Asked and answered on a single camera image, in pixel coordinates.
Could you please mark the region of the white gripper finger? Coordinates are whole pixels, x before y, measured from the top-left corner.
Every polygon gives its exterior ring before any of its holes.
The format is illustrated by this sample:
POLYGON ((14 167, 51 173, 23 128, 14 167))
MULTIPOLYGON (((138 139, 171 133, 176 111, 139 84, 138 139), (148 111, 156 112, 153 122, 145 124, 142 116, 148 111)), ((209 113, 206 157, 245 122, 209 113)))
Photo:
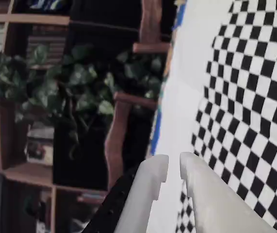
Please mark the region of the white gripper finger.
POLYGON ((83 231, 145 233, 153 201, 166 182, 168 164, 167 155, 155 155, 121 176, 83 231))
POLYGON ((198 233, 275 233, 206 163, 180 154, 180 176, 192 199, 198 233))

